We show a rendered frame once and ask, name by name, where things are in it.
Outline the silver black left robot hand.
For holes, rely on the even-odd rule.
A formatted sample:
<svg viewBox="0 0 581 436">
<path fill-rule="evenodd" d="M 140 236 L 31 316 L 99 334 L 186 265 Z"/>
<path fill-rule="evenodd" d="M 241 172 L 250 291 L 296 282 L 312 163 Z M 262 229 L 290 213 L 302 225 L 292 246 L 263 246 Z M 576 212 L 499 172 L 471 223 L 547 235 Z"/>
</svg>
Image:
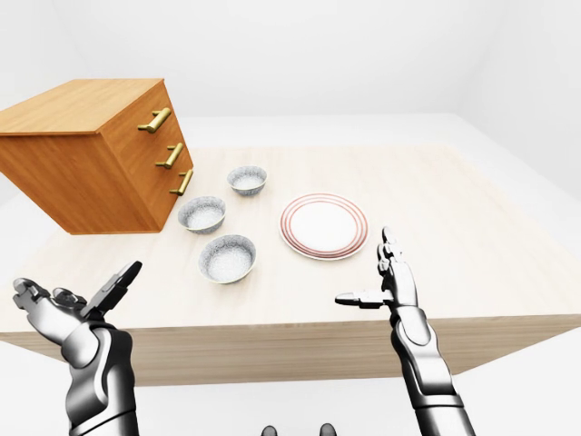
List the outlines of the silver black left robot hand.
<svg viewBox="0 0 581 436">
<path fill-rule="evenodd" d="M 99 350 L 93 328 L 112 326 L 104 315 L 125 296 L 143 264 L 136 261 L 114 274 L 91 301 L 65 288 L 48 292 L 38 283 L 14 281 L 16 306 L 27 311 L 31 325 L 46 339 L 61 347 L 61 354 L 75 369 L 87 366 Z"/>
</svg>

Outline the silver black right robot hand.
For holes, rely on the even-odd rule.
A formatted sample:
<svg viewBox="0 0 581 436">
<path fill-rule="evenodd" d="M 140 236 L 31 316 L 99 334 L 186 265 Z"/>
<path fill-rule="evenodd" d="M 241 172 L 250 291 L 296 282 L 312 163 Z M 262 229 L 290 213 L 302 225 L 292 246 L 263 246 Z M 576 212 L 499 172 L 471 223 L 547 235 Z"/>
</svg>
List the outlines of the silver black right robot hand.
<svg viewBox="0 0 581 436">
<path fill-rule="evenodd" d="M 361 309 L 378 309 L 387 305 L 391 310 L 402 306 L 418 306 L 415 280 L 409 264 L 403 259 L 402 250 L 388 226 L 381 232 L 378 245 L 378 272 L 382 277 L 379 290 L 345 292 L 335 297 L 335 303 L 357 306 Z"/>
</svg>

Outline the white plate with red rings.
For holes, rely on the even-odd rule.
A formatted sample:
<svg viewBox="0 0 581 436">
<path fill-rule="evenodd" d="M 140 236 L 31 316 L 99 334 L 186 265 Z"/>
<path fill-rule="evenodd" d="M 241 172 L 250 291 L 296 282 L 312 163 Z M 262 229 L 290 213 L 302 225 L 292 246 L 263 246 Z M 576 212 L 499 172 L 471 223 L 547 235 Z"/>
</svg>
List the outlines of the white plate with red rings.
<svg viewBox="0 0 581 436">
<path fill-rule="evenodd" d="M 317 260 L 339 260 L 363 247 L 369 237 L 369 220 L 343 196 L 307 193 L 285 206 L 279 229 L 296 252 Z"/>
</svg>

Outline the grey patterned bowl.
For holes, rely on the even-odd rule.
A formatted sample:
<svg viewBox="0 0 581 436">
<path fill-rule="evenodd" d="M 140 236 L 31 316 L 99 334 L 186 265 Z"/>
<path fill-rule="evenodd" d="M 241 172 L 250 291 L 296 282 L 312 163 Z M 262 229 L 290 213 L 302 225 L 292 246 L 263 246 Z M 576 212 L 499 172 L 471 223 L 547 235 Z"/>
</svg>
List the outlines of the grey patterned bowl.
<svg viewBox="0 0 581 436">
<path fill-rule="evenodd" d="M 178 221 L 193 233 L 212 233 L 223 223 L 226 214 L 226 203 L 215 196 L 193 198 L 181 207 Z"/>
<path fill-rule="evenodd" d="M 243 279 L 255 262 L 256 248 L 249 238 L 226 234 L 204 247 L 199 258 L 199 269 L 208 280 L 229 284 Z"/>
<path fill-rule="evenodd" d="M 255 165 L 237 167 L 227 176 L 227 182 L 232 190 L 244 196 L 258 194 L 266 184 L 266 180 L 266 171 Z"/>
</svg>

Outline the wooden cabinet drawer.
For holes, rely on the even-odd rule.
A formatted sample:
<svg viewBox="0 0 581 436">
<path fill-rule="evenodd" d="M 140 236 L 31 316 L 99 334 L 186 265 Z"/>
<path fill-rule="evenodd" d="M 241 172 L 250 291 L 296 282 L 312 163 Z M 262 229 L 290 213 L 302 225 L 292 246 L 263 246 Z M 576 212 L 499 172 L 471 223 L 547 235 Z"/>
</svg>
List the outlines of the wooden cabinet drawer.
<svg viewBox="0 0 581 436">
<path fill-rule="evenodd" d="M 162 110 L 164 107 L 171 108 L 172 114 L 155 133 L 149 134 L 137 129 L 138 124 L 148 124 L 153 119 L 153 111 Z M 102 133 L 122 167 L 130 174 L 137 173 L 143 153 L 154 144 L 173 144 L 183 140 L 163 81 L 116 115 L 103 127 Z"/>
<path fill-rule="evenodd" d="M 123 130 L 123 149 L 120 152 L 123 166 L 138 193 L 153 209 L 163 208 L 175 201 L 176 195 L 170 191 L 178 189 L 182 184 L 179 173 L 192 168 L 192 160 L 173 110 L 166 106 L 159 109 L 159 115 L 169 111 L 170 114 L 154 133 L 138 129 L 139 125 L 147 125 L 156 117 L 153 110 L 137 114 Z M 158 166 L 157 163 L 165 163 L 172 154 L 168 146 L 178 143 L 184 147 L 172 168 Z"/>
<path fill-rule="evenodd" d="M 164 161 L 171 153 L 167 146 L 177 143 L 183 143 L 184 147 L 172 169 L 156 166 L 156 162 Z M 164 227 L 179 197 L 169 193 L 171 189 L 178 188 L 181 184 L 182 178 L 178 173 L 187 172 L 189 169 L 193 169 L 193 163 L 184 140 L 173 144 L 166 142 L 154 144 L 143 153 L 136 173 L 137 187 L 153 218 L 157 232 Z"/>
</svg>

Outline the wooden cabinet with drawers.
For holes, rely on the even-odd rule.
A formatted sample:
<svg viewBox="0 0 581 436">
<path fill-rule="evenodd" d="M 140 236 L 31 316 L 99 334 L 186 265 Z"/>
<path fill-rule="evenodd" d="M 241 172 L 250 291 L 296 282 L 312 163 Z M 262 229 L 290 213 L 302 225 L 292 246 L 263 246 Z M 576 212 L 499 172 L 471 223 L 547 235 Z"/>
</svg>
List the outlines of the wooden cabinet with drawers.
<svg viewBox="0 0 581 436">
<path fill-rule="evenodd" d="M 102 130 L 161 81 L 76 79 L 0 111 L 0 172 L 71 234 L 157 233 Z"/>
</svg>

